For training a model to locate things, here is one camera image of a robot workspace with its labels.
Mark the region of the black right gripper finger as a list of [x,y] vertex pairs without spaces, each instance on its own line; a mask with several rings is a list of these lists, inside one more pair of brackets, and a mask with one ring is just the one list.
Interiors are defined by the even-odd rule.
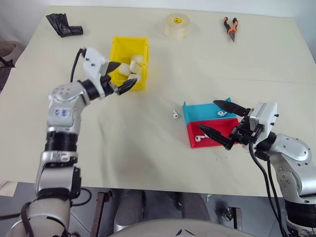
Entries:
[[247,108],[226,100],[214,100],[213,103],[222,110],[238,116],[247,115]]
[[208,138],[221,144],[226,150],[230,150],[232,148],[233,143],[231,139],[223,136],[218,130],[203,124],[198,124],[198,126],[208,136]]

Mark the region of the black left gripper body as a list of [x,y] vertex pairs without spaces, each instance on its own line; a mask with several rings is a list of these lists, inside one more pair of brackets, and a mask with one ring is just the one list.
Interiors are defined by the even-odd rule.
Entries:
[[104,76],[101,76],[100,83],[104,90],[105,96],[111,95],[116,92],[117,86],[111,83],[111,77],[109,74],[105,73]]

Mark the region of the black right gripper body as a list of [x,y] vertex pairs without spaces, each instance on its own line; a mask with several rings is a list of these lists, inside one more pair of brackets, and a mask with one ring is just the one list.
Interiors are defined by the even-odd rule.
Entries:
[[226,150],[230,150],[234,143],[239,143],[242,145],[248,145],[249,143],[255,144],[259,138],[259,135],[263,132],[263,125],[256,124],[250,115],[254,109],[242,108],[235,109],[234,114],[242,117],[241,122],[238,126],[235,126],[229,135],[229,142],[224,145]]

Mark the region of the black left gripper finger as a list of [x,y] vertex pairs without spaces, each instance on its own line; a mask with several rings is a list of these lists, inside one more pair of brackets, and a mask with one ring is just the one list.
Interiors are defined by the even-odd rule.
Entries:
[[118,68],[121,65],[120,62],[109,62],[107,66],[106,73],[109,74],[113,72],[116,68]]
[[116,94],[122,95],[129,91],[137,82],[137,79],[128,79],[121,86],[117,87]]

